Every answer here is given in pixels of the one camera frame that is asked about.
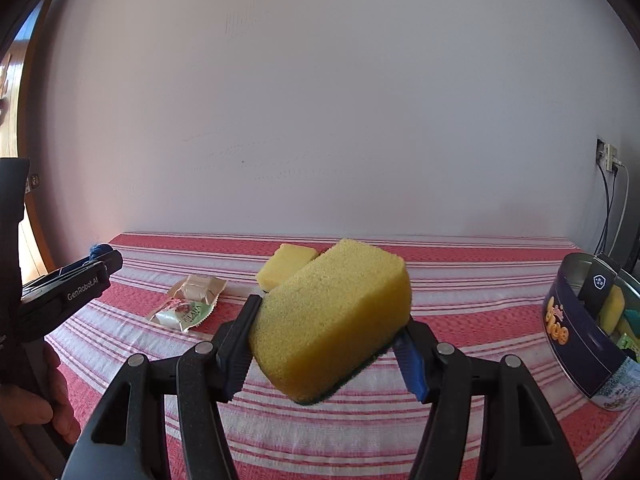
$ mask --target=sponge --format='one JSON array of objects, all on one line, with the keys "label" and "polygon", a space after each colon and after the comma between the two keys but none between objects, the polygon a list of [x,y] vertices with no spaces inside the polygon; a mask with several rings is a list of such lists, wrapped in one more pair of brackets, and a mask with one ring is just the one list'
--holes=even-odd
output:
[{"label": "sponge", "polygon": [[607,296],[598,316],[598,324],[605,334],[611,335],[624,309],[625,297],[622,295],[622,289],[614,285],[611,287],[611,292]]},{"label": "sponge", "polygon": [[262,266],[255,279],[265,292],[276,288],[318,256],[311,247],[282,244]]},{"label": "sponge", "polygon": [[410,311],[404,260],[341,240],[266,295],[249,344],[277,389],[313,404],[385,349]]}]

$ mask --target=finger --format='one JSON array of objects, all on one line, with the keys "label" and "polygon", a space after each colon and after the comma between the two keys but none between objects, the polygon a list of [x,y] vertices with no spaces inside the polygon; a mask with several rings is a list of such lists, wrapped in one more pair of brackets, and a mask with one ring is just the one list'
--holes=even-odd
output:
[{"label": "finger", "polygon": [[74,409],[68,404],[57,404],[53,410],[53,427],[56,431],[65,436],[71,430],[71,424],[74,421]]},{"label": "finger", "polygon": [[58,368],[60,366],[60,356],[58,355],[58,352],[56,352],[53,349],[53,346],[46,341],[42,347],[42,354],[44,356],[44,362],[46,362],[50,368]]},{"label": "finger", "polygon": [[75,444],[78,441],[80,437],[80,423],[75,418],[71,421],[69,432],[63,436],[69,444]]},{"label": "finger", "polygon": [[53,417],[46,400],[13,384],[0,386],[0,413],[9,426],[46,424]]},{"label": "finger", "polygon": [[66,385],[66,379],[60,370],[50,368],[49,373],[49,390],[51,397],[60,404],[69,403],[69,388]]}]

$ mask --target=wall socket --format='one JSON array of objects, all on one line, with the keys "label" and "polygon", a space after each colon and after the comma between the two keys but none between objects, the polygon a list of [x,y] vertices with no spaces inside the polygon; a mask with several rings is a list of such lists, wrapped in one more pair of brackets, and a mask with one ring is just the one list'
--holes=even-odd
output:
[{"label": "wall socket", "polygon": [[601,164],[605,171],[613,172],[613,159],[618,155],[618,149],[610,142],[598,139],[596,148],[596,164]]}]

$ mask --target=sticker label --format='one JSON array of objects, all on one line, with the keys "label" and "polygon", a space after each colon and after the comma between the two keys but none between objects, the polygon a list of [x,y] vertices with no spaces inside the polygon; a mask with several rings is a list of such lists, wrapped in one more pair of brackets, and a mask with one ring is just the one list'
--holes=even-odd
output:
[{"label": "sticker label", "polygon": [[85,283],[84,285],[79,286],[78,288],[76,288],[76,290],[74,290],[72,293],[69,293],[66,295],[67,300],[71,301],[74,300],[75,298],[77,298],[78,296],[80,296],[80,294],[82,294],[83,292],[88,291],[90,288],[92,288],[92,286],[97,285],[98,283],[98,277],[96,276],[94,279],[92,279],[90,282]]},{"label": "sticker label", "polygon": [[591,400],[605,410],[618,412],[633,405],[640,397],[640,365],[626,358]]},{"label": "sticker label", "polygon": [[602,290],[604,288],[604,286],[607,285],[607,280],[604,279],[603,275],[598,274],[597,276],[593,277],[593,285],[598,290]]},{"label": "sticker label", "polygon": [[551,339],[558,341],[558,344],[566,345],[569,341],[569,329],[560,325],[559,321],[563,320],[564,308],[562,305],[556,305],[556,298],[552,296],[546,304],[546,333],[551,336]]}]

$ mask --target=red and white striped cloth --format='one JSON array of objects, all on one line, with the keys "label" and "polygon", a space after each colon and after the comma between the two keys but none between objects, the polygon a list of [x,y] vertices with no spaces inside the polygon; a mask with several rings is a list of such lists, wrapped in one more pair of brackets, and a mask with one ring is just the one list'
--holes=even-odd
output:
[{"label": "red and white striped cloth", "polygon": [[[111,288],[49,341],[60,354],[70,399],[84,424],[132,353],[151,360],[182,354],[206,338],[152,324],[145,316],[189,273],[229,280],[214,313],[198,329],[214,333],[258,292],[255,273],[281,242],[325,250],[333,238],[123,234],[112,241],[124,266]],[[440,341],[473,356],[519,355],[553,407],[585,480],[604,478],[640,427],[640,406],[606,412],[567,379],[543,334],[541,302],[562,258],[575,247],[559,238],[367,240],[402,256],[414,292],[413,316]],[[252,364],[244,389],[220,405],[242,480],[352,477],[400,480],[411,469],[429,413],[407,392],[393,354],[385,354],[329,400],[303,407],[275,390]],[[167,397],[166,429],[175,479],[186,478],[177,406]],[[474,477],[482,400],[472,404],[462,479]]]}]

